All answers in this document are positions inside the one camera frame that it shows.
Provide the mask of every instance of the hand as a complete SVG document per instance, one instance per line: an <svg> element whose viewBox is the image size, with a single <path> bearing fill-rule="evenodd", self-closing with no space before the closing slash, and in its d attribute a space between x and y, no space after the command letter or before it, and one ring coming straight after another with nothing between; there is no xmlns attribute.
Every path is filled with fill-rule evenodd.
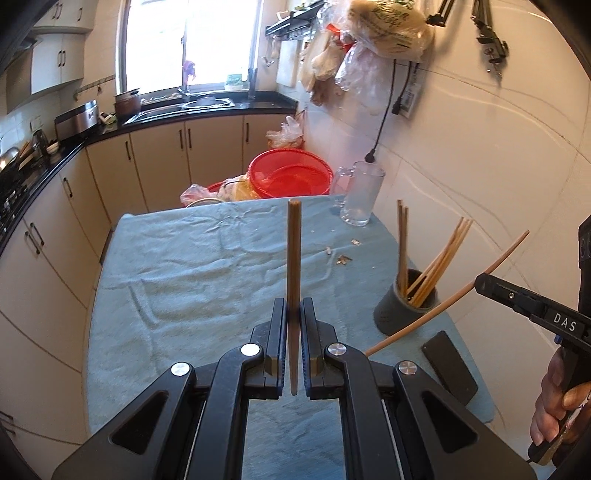
<svg viewBox="0 0 591 480"><path fill-rule="evenodd" d="M563 378L564 362L561 349L558 349L550 360L548 372L542 379L542 393L535 402L530 436L536 445L544 440L552 441L560 430L558 421L566 416L567 411L572 411L581 405L591 391L591 382L589 382L578 385L563 395L560 388ZM574 442L583 432L590 417L591 403L581 412L564 441L566 443Z"/></svg>

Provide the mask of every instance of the power cord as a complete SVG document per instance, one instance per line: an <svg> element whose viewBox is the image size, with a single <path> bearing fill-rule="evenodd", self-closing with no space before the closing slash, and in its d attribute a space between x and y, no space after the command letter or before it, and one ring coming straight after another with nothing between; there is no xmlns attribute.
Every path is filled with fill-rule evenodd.
<svg viewBox="0 0 591 480"><path fill-rule="evenodd" d="M412 66L413 66L413 63L411 61L409 61L406 82L404 82L404 87L402 87L402 92L400 92L398 99L394 102L394 105L392 107L392 113L394 115L398 115L400 113L400 107L402 106L402 96L404 95L404 92L406 91L406 87L408 86L408 81L410 80L410 70L411 70ZM418 63L415 64L415 71L417 70L417 67L418 67Z"/></svg>
<svg viewBox="0 0 591 480"><path fill-rule="evenodd" d="M388 116L388 112L390 111L390 104L392 104L392 96L394 94L394 80L395 80L395 78L396 78L396 60L394 60L394 66L392 68L392 83L390 84L390 98L388 99L388 106L386 107L386 111L384 112L384 117L382 118L382 124L379 126L378 137L375 139L374 147L365 156L365 161L367 163L374 163L375 162L375 156L374 156L375 149L378 148L379 138L382 135L382 128L384 128L384 123L386 122L386 117Z"/></svg>

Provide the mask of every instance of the black countertop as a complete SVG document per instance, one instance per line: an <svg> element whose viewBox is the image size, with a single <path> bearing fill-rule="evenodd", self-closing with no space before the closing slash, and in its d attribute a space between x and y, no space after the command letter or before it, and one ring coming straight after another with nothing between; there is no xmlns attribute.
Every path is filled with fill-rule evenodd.
<svg viewBox="0 0 591 480"><path fill-rule="evenodd" d="M247 100L245 92L227 92L218 95L220 98L232 98L236 104L234 107L208 109L204 111L189 112L186 115L177 115L171 118L162 118L152 121L136 122L129 125L110 125L100 127L88 137L71 138L61 142L59 151L51 156L51 166L39 168L27 181L28 188L25 195L15 206L11 220L0 231L0 255L4 251L18 222L25 215L27 209L39 196L43 188L57 175L61 168L74 158L86 145L100 142L107 138L126 134L143 128L156 127L158 125L183 122L188 119L210 118L229 115L265 115L284 114L294 115L297 103L277 92L258 92L255 100Z"/></svg>

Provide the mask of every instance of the gray cup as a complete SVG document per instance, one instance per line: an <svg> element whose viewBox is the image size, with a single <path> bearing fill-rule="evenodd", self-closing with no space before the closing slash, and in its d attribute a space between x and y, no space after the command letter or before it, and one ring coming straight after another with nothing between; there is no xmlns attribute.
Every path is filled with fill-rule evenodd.
<svg viewBox="0 0 591 480"><path fill-rule="evenodd" d="M411 285L420 274L419 270L409 268L408 285ZM382 300L374 308L374 322L380 332L385 335L393 335L418 320L438 303L435 288L432 289L421 307L415 308L400 296L400 292L397 288L394 288L394 285L390 285Z"/></svg>

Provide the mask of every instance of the blue towel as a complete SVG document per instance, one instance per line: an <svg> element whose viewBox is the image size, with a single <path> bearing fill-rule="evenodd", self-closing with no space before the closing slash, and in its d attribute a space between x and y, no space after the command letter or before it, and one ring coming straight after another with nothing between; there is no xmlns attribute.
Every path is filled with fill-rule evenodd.
<svg viewBox="0 0 591 480"><path fill-rule="evenodd" d="M352 227L330 211L331 204L329 197L302 199L301 294L313 298L317 318L331 323L340 341L364 351L385 337L372 312L396 276L398 244L377 218ZM270 320L273 299L285 296L286 224L285 199L120 220L90 328L91 432L173 363L216 362L246 343L256 324ZM336 265L341 254L353 260ZM491 421L491 396L447 313L372 359L391 365L413 360L434 377L420 346L440 330L448 332L479 386L469 410ZM288 385L287 378L278 401L251 401L243 479L344 478L338 402L308 400L301 378L298 396Z"/></svg>

